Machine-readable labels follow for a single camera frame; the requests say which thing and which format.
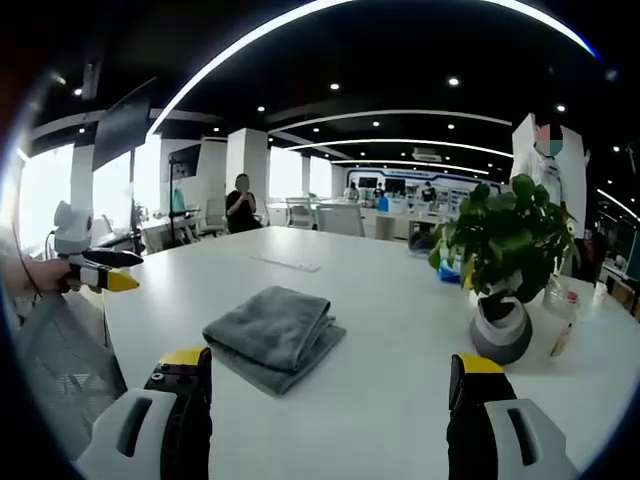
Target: potted plant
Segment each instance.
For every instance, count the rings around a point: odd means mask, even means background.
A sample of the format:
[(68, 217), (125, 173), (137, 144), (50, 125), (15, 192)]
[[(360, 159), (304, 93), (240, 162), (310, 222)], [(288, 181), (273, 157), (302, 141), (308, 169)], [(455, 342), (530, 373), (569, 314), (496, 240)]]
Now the potted plant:
[(490, 196), (487, 185), (476, 187), (461, 203), (458, 220), (436, 230), (431, 266), (440, 268), (441, 247), (446, 247), (449, 265), (460, 256), (461, 285), (488, 295), (479, 300), (471, 324), (481, 355), (505, 364), (528, 347), (531, 322), (523, 304), (575, 252), (568, 218), (564, 207), (549, 201), (543, 186), (518, 175), (513, 192)]

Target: green leaves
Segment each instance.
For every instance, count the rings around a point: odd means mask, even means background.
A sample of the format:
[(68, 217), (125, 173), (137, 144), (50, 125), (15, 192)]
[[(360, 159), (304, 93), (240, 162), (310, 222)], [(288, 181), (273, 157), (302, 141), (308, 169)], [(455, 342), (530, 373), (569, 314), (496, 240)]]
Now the green leaves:
[(429, 263), (440, 267), (440, 245), (449, 248), (448, 261), (454, 252), (461, 252), (461, 283), (469, 277), (476, 292), (487, 292), (520, 270), (522, 284), (515, 294), (527, 302), (575, 246), (566, 209), (551, 203), (546, 189), (526, 175), (518, 175), (512, 183), (513, 193), (495, 196), (487, 185), (476, 187), (461, 203), (458, 220), (436, 229), (439, 243)]

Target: folded towel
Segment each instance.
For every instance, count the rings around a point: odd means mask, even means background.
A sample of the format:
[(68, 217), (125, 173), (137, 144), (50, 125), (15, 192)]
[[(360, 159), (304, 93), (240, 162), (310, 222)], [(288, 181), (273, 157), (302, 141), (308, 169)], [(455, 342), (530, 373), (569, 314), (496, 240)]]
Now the folded towel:
[(280, 396), (342, 339), (324, 298), (269, 287), (203, 330), (216, 358), (266, 393)]

